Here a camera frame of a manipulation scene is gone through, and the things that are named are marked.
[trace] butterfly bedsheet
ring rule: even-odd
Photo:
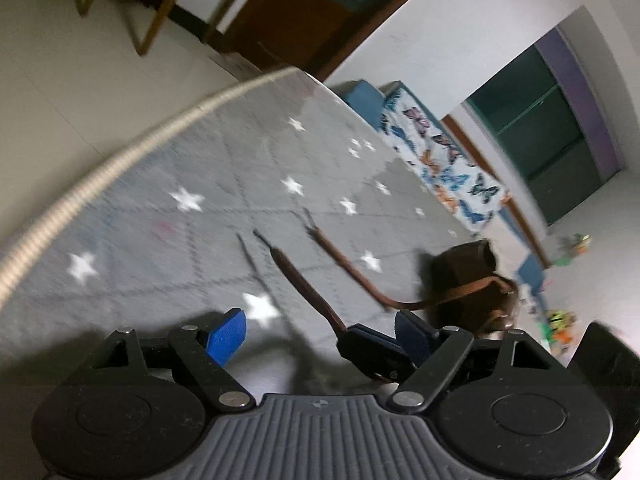
[[[385,100],[380,131],[469,231],[482,230],[508,199],[504,186],[460,150],[402,83]]]

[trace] doorway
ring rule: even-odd
[[[407,0],[249,0],[225,34],[262,70],[291,64],[320,79]]]
[[[570,88],[563,84],[568,80]],[[576,88],[578,105],[572,96]],[[593,151],[593,125],[604,128],[595,132],[598,146],[613,150],[612,140],[584,75],[556,30],[500,70],[468,102],[517,168],[548,225],[619,169],[602,164],[607,150]]]

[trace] purple door frame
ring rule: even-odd
[[[600,107],[582,69],[557,28],[535,43],[580,125],[603,182],[622,169]]]

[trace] brown leather strap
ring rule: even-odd
[[[270,252],[273,261],[289,280],[291,285],[293,285],[302,297],[305,298],[305,300],[307,300],[308,303],[329,322],[331,328],[334,329],[335,335],[340,337],[341,334],[346,332],[347,327],[335,313],[335,310],[333,310],[331,305],[329,305],[326,300],[320,296],[318,291],[311,286],[305,277],[298,272],[285,253],[277,247],[272,247]]]
[[[394,308],[396,310],[421,310],[424,308],[430,308],[441,303],[447,303],[448,301],[459,300],[469,294],[473,294],[478,290],[488,287],[492,283],[496,283],[500,286],[500,290],[503,294],[509,294],[514,292],[513,287],[507,281],[500,276],[487,276],[480,280],[475,280],[471,283],[465,283],[455,288],[450,288],[442,294],[435,294],[431,298],[426,300],[415,301],[413,303],[403,303],[402,301],[396,301],[390,297],[382,294],[377,288],[348,260],[344,254],[342,254],[337,247],[335,247],[324,233],[317,227],[313,226],[309,229],[312,237],[318,242],[318,244],[331,256],[338,265],[346,270],[351,277],[360,284],[364,290],[366,290],[374,300],[379,304],[387,308]]]

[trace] blue gripper pad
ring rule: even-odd
[[[396,341],[417,367],[440,345],[438,331],[411,312],[396,314],[395,331]]]
[[[240,348],[245,336],[246,316],[239,308],[233,308],[225,314],[222,323],[209,332],[207,354],[220,366],[224,366]]]

